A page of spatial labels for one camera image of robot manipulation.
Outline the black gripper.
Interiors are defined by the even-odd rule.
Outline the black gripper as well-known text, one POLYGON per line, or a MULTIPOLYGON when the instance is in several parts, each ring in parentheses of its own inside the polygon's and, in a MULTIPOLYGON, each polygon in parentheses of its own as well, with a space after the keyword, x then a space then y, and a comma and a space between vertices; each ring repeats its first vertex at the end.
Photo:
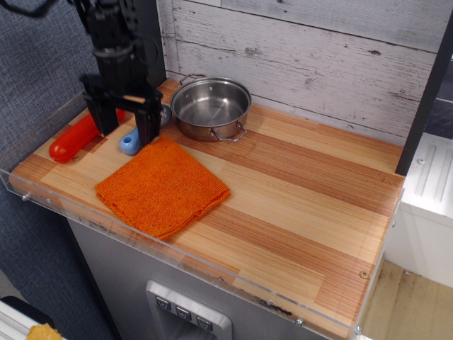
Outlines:
POLYGON ((116 110, 133 112, 139 144, 147 146, 159 136, 161 93, 147 81, 147 68, 132 54, 98 58, 98 73, 83 74, 84 99, 93 121, 106 137, 118 126, 116 110))

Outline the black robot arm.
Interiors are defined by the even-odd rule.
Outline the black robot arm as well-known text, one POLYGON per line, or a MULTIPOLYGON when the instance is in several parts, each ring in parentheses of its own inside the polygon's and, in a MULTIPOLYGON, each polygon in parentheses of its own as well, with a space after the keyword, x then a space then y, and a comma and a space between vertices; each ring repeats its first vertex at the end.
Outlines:
POLYGON ((54 132, 79 89, 103 135, 123 108, 147 145, 165 78, 154 1, 1 2, 1 137, 20 147, 54 132))

